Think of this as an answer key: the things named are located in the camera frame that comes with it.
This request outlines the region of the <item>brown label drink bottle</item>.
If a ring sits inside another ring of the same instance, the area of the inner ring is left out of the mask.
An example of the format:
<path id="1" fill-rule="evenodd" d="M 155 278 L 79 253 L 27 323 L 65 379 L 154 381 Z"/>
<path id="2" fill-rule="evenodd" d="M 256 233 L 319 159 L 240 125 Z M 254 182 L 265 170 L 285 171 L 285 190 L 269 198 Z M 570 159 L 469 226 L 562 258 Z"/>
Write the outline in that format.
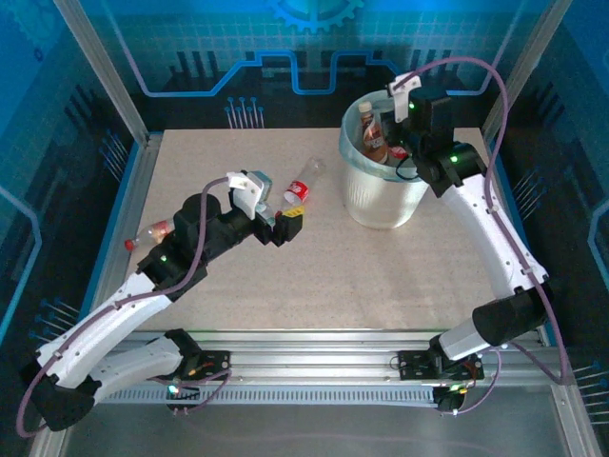
<path id="1" fill-rule="evenodd" d="M 368 101 L 358 105 L 362 126 L 363 155 L 378 164 L 385 164 L 388 148 L 382 126 L 376 120 L 372 104 Z"/>

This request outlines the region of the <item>clear bottle red white label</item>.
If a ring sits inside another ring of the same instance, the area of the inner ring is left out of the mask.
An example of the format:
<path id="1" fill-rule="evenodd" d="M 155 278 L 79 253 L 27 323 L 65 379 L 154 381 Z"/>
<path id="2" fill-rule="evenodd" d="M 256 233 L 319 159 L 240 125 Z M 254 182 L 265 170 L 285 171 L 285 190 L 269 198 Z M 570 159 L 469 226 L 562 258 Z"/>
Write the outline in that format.
<path id="1" fill-rule="evenodd" d="M 154 247 L 163 242 L 165 237 L 174 231 L 171 218 L 165 219 L 142 228 L 133 238 L 124 242 L 125 248 L 133 252 L 138 248 Z"/>

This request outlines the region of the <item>light blue bin liner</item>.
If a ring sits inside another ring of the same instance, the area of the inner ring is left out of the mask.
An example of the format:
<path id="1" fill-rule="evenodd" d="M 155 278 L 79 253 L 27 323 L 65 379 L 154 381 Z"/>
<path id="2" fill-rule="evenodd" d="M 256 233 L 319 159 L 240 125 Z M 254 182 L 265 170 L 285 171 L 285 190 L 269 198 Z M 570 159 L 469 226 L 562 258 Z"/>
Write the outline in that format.
<path id="1" fill-rule="evenodd" d="M 373 177 L 384 179 L 387 182 L 406 183 L 421 182 L 422 178 L 412 160 L 412 153 L 417 136 L 411 131 L 410 155 L 402 161 L 393 161 L 389 157 L 385 164 L 378 164 L 363 155 L 362 126 L 358 105 L 368 101 L 372 104 L 376 120 L 380 123 L 385 140 L 389 140 L 391 147 L 391 122 L 394 121 L 394 104 L 385 90 L 369 92 L 354 101 L 344 113 L 339 137 L 339 152 L 346 163 L 358 171 Z"/>

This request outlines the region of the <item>white ribbed plastic bin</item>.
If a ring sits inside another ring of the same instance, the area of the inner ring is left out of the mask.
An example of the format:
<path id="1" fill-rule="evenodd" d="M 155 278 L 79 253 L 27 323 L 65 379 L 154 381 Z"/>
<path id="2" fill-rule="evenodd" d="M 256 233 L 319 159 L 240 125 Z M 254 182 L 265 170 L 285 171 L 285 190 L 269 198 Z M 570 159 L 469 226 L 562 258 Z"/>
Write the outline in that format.
<path id="1" fill-rule="evenodd" d="M 358 171 L 342 160 L 344 206 L 349 215 L 365 227 L 395 229 L 403 225 L 411 218 L 429 189 L 424 181 L 387 182 Z"/>

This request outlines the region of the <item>small black connector module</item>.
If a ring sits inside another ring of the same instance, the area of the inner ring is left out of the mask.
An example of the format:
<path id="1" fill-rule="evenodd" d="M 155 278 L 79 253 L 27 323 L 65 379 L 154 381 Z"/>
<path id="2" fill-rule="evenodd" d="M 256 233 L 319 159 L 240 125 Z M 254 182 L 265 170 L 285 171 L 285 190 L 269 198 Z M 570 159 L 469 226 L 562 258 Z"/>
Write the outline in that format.
<path id="1" fill-rule="evenodd" d="M 465 400 L 465 394 L 460 387 L 434 387 L 433 401 L 439 412 L 452 414 L 458 411 Z"/>

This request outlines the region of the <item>aluminium side rail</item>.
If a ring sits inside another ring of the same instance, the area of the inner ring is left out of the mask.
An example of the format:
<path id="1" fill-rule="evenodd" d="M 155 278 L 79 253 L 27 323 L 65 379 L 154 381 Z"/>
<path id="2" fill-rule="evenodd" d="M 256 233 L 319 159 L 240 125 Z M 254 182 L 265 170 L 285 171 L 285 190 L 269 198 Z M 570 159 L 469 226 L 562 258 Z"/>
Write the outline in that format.
<path id="1" fill-rule="evenodd" d="M 147 146 L 138 148 L 129 156 L 128 167 L 117 193 L 117 207 L 112 210 L 109 219 L 104 278 L 111 283 L 121 283 L 128 271 L 129 254 L 124 241 L 139 228 L 162 139 L 162 132 L 153 132 Z"/>

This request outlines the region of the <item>aluminium frame post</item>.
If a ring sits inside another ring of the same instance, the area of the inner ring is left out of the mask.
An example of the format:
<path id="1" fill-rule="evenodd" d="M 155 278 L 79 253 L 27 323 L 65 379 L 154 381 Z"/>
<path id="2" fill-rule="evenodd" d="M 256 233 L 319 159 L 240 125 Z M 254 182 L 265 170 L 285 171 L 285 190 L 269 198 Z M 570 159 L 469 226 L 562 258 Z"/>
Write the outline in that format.
<path id="1" fill-rule="evenodd" d="M 535 27 L 511 69 L 507 82 L 507 102 L 512 107 L 519 97 L 525 83 L 539 64 L 550 41 L 561 24 L 574 0 L 548 0 L 548 5 L 540 15 Z M 484 142 L 489 146 L 499 135 L 502 117 L 502 100 L 499 95 L 486 117 L 481 132 Z"/>
<path id="2" fill-rule="evenodd" d="M 146 148 L 149 132 L 79 0 L 52 0 L 133 140 Z"/>

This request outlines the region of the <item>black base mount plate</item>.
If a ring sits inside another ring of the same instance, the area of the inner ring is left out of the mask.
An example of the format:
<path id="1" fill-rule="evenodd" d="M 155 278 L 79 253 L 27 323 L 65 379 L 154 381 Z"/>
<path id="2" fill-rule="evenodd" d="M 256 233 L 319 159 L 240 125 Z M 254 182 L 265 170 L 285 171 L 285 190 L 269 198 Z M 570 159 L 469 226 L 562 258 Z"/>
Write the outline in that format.
<path id="1" fill-rule="evenodd" d="M 187 363 L 189 381 L 224 381 L 230 369 L 230 352 L 203 350 Z"/>
<path id="2" fill-rule="evenodd" d="M 431 350 L 403 350 L 397 353 L 397 357 L 403 381 L 474 381 L 484 378 L 484 368 L 475 354 L 452 361 Z"/>

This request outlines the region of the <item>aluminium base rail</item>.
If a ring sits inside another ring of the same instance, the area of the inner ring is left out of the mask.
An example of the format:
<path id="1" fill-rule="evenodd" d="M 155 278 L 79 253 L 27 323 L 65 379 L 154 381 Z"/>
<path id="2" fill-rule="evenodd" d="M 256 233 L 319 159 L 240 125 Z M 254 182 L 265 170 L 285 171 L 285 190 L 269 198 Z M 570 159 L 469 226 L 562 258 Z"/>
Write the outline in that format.
<path id="1" fill-rule="evenodd" d="M 400 383 L 397 354 L 425 350 L 435 331 L 276 329 L 191 331 L 204 350 L 230 352 L 232 381 L 241 385 L 390 386 Z M 478 386 L 545 387 L 553 376 L 573 380 L 571 365 L 543 330 L 481 356 Z"/>

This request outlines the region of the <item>aluminium frame profile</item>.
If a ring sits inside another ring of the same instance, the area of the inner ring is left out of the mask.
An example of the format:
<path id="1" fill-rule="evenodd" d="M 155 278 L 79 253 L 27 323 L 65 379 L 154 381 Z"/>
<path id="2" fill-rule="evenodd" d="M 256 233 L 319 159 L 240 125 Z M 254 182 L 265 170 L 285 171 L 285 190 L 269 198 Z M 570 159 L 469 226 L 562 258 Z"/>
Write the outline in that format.
<path id="1" fill-rule="evenodd" d="M 560 429 L 570 457 L 609 457 L 602 433 L 609 428 L 609 370 L 598 360 L 570 369 L 566 385 L 551 382 Z"/>

